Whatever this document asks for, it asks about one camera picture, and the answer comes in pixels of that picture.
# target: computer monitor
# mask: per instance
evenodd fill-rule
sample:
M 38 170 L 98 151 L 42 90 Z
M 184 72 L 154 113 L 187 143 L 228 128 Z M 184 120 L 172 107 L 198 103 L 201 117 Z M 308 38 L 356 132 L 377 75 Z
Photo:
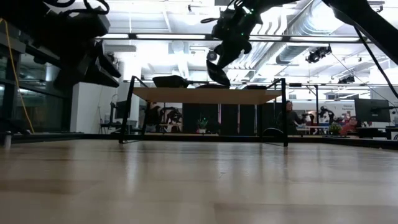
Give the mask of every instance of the computer monitor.
M 355 99 L 356 119 L 361 122 L 391 122 L 387 100 Z
M 123 119 L 124 110 L 126 109 L 127 101 L 120 101 L 116 103 L 116 116 L 115 119 Z

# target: potted plant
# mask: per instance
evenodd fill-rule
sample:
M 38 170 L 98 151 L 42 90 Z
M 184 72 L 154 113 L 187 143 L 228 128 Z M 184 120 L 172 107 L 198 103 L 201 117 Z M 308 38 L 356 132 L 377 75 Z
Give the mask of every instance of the potted plant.
M 337 123 L 332 123 L 329 126 L 329 132 L 332 135 L 339 135 L 340 131 L 341 131 L 341 126 L 339 124 L 337 124 Z
M 207 119 L 206 118 L 202 118 L 200 116 L 200 119 L 197 122 L 198 125 L 198 130 L 200 134 L 205 134 L 206 133 L 206 126 L 207 126 Z

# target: person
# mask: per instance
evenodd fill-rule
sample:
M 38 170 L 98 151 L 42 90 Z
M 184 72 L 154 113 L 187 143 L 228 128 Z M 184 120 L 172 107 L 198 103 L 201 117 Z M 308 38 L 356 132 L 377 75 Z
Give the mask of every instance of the person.
M 160 124 L 160 111 L 161 107 L 157 106 L 156 103 L 150 103 L 150 108 L 147 116 L 147 127 L 146 132 L 156 132 L 158 125 Z
M 355 116 L 349 118 L 348 123 L 340 130 L 341 135 L 347 135 L 348 132 L 355 132 L 358 121 Z
M 293 103 L 286 101 L 286 122 L 287 122 L 287 134 L 297 134 L 296 125 L 303 124 L 304 119 L 300 119 L 296 112 L 293 111 Z M 279 129 L 283 131 L 283 118 L 282 112 L 279 113 L 277 118 L 277 124 Z

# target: glass wall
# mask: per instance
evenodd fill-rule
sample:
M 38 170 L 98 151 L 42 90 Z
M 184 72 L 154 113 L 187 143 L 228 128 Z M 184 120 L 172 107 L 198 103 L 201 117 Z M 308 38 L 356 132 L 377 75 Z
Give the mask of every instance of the glass wall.
M 62 130 L 63 100 L 61 98 L 25 89 L 21 89 L 21 94 L 35 132 Z M 24 129 L 29 129 L 20 93 L 17 94 L 13 118 L 21 121 Z
M 72 94 L 53 87 L 59 68 L 32 55 L 16 52 L 13 56 L 20 91 L 12 69 L 7 68 L 9 55 L 0 55 L 0 118 L 30 130 L 22 97 L 35 133 L 69 131 Z

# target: yellow cable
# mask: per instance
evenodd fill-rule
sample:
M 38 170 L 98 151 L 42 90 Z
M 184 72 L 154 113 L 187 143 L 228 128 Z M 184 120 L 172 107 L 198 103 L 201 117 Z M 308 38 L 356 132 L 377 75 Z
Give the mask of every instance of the yellow cable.
M 7 34 L 8 49 L 9 49 L 9 51 L 10 51 L 11 65 L 12 65 L 12 71 L 14 71 L 15 83 L 17 84 L 17 87 L 18 87 L 18 92 L 19 92 L 19 96 L 21 97 L 22 107 L 24 108 L 26 118 L 27 118 L 27 120 L 28 120 L 28 122 L 29 122 L 30 130 L 32 130 L 32 133 L 34 134 L 34 133 L 35 133 L 35 130 L 33 129 L 32 122 L 30 121 L 29 115 L 27 114 L 26 107 L 25 107 L 25 103 L 24 103 L 24 98 L 22 97 L 21 89 L 19 88 L 19 81 L 18 81 L 18 76 L 17 76 L 17 70 L 15 69 L 14 59 L 13 59 L 13 57 L 12 57 L 11 42 L 10 42 L 10 36 L 9 36 L 9 33 L 8 33 L 8 24 L 7 24 L 7 21 L 4 21 L 4 23 L 5 23 L 5 25 L 6 25 L 6 34 Z

